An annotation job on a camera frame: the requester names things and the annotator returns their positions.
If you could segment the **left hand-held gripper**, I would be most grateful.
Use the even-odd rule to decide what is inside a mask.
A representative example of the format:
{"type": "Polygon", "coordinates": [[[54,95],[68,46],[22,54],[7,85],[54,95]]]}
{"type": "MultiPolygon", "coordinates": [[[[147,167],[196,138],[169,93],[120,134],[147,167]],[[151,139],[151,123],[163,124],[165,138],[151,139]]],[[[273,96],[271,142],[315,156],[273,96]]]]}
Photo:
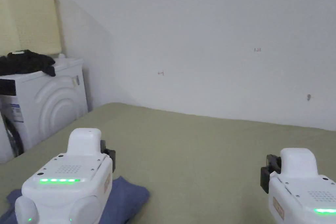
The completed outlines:
{"type": "Polygon", "coordinates": [[[101,131],[76,128],[67,151],[29,177],[15,201],[19,224],[97,224],[113,183],[113,159],[102,151],[101,131]]]}

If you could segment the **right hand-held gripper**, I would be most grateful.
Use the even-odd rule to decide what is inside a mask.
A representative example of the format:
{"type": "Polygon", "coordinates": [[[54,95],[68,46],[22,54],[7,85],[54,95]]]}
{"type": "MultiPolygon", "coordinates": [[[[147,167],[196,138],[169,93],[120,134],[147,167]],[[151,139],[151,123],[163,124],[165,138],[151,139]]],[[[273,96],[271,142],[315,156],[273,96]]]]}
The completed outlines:
{"type": "Polygon", "coordinates": [[[284,148],[268,154],[260,185],[277,224],[334,224],[336,182],[318,173],[314,154],[306,148],[284,148]]]}

